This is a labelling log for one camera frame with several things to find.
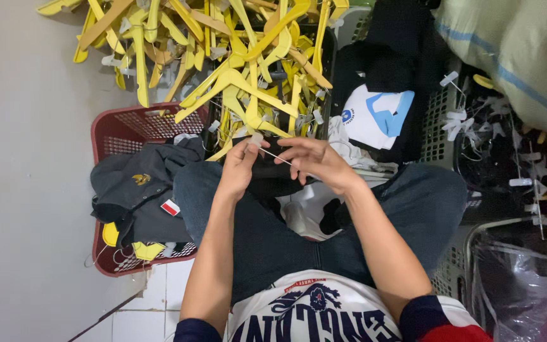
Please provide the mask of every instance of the hand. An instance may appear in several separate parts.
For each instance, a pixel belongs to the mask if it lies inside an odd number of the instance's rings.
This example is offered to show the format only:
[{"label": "hand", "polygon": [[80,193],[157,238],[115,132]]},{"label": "hand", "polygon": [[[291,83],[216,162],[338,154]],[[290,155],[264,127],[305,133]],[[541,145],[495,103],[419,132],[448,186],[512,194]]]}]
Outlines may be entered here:
[{"label": "hand", "polygon": [[[239,201],[252,178],[252,165],[255,163],[259,148],[249,144],[250,138],[244,139],[235,145],[225,157],[223,175],[217,188],[217,194],[225,198]],[[263,147],[269,147],[267,141],[262,141]]]},{"label": "hand", "polygon": [[307,176],[318,176],[338,195],[344,195],[357,184],[366,184],[337,152],[330,147],[328,141],[310,139],[307,137],[290,137],[278,140],[280,146],[292,148],[280,153],[278,157],[284,160],[292,159],[291,178],[305,185]]}]

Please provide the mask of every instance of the person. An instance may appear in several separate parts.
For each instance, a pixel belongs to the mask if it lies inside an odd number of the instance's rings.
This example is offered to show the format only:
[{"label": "person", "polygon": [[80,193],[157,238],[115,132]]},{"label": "person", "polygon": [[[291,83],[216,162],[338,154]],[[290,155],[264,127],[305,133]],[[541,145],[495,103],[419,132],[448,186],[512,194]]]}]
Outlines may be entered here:
[{"label": "person", "polygon": [[174,341],[221,341],[225,328],[232,341],[490,341],[459,301],[430,295],[466,204],[460,176],[410,164],[369,189],[326,141],[277,144],[293,180],[316,176],[345,198],[343,231],[308,240],[247,193],[259,154],[248,139],[223,167],[187,165],[174,199],[199,248]]}]

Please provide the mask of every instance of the grey wall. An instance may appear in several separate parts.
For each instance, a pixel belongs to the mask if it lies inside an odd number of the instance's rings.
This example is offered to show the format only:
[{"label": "grey wall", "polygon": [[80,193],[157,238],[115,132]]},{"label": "grey wall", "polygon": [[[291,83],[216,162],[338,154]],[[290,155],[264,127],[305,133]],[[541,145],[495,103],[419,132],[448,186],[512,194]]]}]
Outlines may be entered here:
[{"label": "grey wall", "polygon": [[73,64],[85,9],[54,20],[35,12],[45,2],[0,0],[0,341],[67,341],[144,284],[83,267],[90,125],[136,97],[102,53]]}]

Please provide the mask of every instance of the gold emblem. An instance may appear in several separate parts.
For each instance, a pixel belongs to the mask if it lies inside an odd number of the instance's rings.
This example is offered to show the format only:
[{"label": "gold emblem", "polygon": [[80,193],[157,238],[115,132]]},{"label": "gold emblem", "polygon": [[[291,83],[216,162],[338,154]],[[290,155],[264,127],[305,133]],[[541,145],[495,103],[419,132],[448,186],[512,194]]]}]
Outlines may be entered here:
[{"label": "gold emblem", "polygon": [[150,176],[150,175],[147,175],[147,174],[143,174],[143,175],[133,175],[132,178],[134,178],[134,181],[135,181],[136,184],[138,184],[138,185],[143,185],[144,183],[147,183],[148,181],[151,180],[151,176]]}]

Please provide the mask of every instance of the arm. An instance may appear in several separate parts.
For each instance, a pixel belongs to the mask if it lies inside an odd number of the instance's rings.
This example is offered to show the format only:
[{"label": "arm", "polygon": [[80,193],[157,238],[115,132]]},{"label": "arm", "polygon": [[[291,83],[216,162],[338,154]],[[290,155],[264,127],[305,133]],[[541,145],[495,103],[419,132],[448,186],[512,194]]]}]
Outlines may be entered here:
[{"label": "arm", "polygon": [[210,217],[187,280],[180,321],[198,318],[223,336],[232,297],[233,214],[252,177],[258,149],[244,140],[228,153]]},{"label": "arm", "polygon": [[281,139],[293,146],[279,157],[292,159],[291,178],[305,184],[308,174],[318,176],[343,195],[360,238],[368,269],[377,290],[396,322],[411,300],[432,291],[430,280],[413,251],[398,234],[367,183],[326,141],[304,137]]}]

